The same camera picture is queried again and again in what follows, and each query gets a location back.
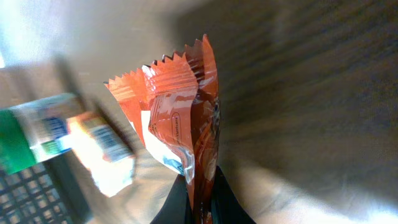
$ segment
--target barcode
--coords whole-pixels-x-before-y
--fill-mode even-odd
[[[122,158],[131,155],[131,152],[124,146],[115,135],[112,129],[107,126],[95,129],[93,134],[96,140],[99,142],[105,156],[111,161],[116,162]]]
[[[101,128],[94,131],[95,138],[101,142],[103,148],[109,148],[118,145],[114,140],[113,133],[107,128]]]

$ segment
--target bottle label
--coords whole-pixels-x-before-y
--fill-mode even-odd
[[[66,119],[83,112],[80,102],[69,93],[24,103],[11,110],[37,162],[71,149]]]

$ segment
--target wood grain surface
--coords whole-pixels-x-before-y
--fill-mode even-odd
[[[62,53],[136,149],[113,198],[68,154],[95,219],[149,223],[176,174],[142,148],[102,81],[207,33],[220,79],[219,165],[257,223],[398,223],[398,2],[70,1]]]

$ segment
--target snack wrapper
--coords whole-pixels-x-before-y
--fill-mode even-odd
[[[207,36],[105,85],[152,156],[185,176],[195,222],[211,223],[220,103]]]

